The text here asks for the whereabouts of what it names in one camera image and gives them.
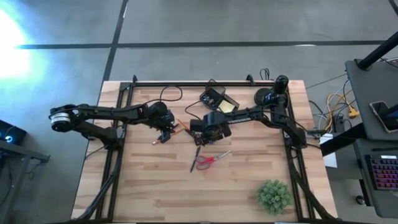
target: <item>small plant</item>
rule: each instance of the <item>small plant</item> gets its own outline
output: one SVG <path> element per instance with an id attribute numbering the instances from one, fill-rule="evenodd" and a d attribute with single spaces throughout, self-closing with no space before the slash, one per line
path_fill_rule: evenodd
<path id="1" fill-rule="evenodd" d="M 266 180 L 257 193 L 258 203 L 271 215 L 282 214 L 292 204 L 292 193 L 286 184 L 278 180 Z"/>

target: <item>keyboard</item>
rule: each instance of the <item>keyboard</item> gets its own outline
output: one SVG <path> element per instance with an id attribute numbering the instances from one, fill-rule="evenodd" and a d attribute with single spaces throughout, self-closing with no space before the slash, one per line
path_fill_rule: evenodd
<path id="1" fill-rule="evenodd" d="M 396 156 L 367 155 L 366 161 L 376 190 L 398 190 L 398 159 Z"/>

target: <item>phone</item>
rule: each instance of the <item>phone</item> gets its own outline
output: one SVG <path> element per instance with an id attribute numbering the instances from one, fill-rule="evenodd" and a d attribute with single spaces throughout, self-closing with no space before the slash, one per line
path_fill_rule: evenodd
<path id="1" fill-rule="evenodd" d="M 377 120 L 382 124 L 384 130 L 388 133 L 398 131 L 398 121 L 393 117 L 386 116 L 386 111 L 390 109 L 386 102 L 378 101 L 370 104 L 370 107 Z"/>

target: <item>concrete floor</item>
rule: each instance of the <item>concrete floor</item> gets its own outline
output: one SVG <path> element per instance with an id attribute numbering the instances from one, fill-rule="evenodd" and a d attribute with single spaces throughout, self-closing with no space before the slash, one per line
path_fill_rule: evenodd
<path id="1" fill-rule="evenodd" d="M 69 219 L 87 141 L 50 128 L 49 109 L 95 105 L 109 49 L 14 50 L 13 44 L 111 43 L 122 0 L 0 0 L 0 118 L 25 129 L 26 145 L 51 160 L 25 180 L 14 222 Z M 130 0 L 120 43 L 207 41 L 384 40 L 398 30 L 387 0 Z M 269 68 L 306 86 L 345 72 L 375 45 L 119 49 L 110 80 L 242 80 Z M 393 50 L 386 57 L 398 56 Z M 346 77 L 308 90 L 325 106 Z M 339 217 L 394 223 L 356 205 L 358 181 L 331 179 Z"/>

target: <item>butcher block tabletop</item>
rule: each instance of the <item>butcher block tabletop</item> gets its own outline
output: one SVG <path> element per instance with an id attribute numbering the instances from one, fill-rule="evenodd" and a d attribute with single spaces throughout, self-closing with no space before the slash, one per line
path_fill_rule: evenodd
<path id="1" fill-rule="evenodd" d="M 104 82 L 98 106 L 116 106 L 120 82 Z M 159 87 L 134 87 L 132 105 L 159 98 Z M 237 101 L 239 109 L 253 107 L 253 96 L 260 87 L 226 87 L 226 94 Z M 189 127 L 193 116 L 184 109 L 198 101 L 205 87 L 182 87 L 179 101 L 166 102 L 176 121 Z M 289 83 L 290 100 L 298 123 L 307 129 L 314 127 L 307 93 L 302 80 Z M 180 91 L 168 88 L 163 99 L 176 99 Z M 210 112 L 202 103 L 188 109 L 203 117 Z M 96 120 L 101 127 L 110 121 Z M 256 202 L 256 192 L 265 180 L 279 180 L 291 190 L 290 175 L 280 129 L 271 129 L 257 121 L 230 124 L 232 135 L 201 147 L 201 156 L 216 156 L 231 151 L 207 170 L 190 167 L 196 153 L 193 138 L 182 131 L 165 144 L 152 143 L 160 132 L 143 124 L 129 125 L 126 131 L 123 163 L 114 209 L 114 222 L 294 222 L 297 221 L 294 203 L 284 214 L 268 214 Z M 102 144 L 90 141 L 87 154 Z M 314 147 L 303 150 L 309 186 L 319 202 L 333 216 L 337 216 L 321 151 Z M 93 201 L 101 186 L 106 150 L 92 154 L 84 162 L 72 218 L 81 215 Z M 109 206 L 109 190 L 103 216 Z M 308 217 L 305 197 L 300 190 L 304 217 Z"/>

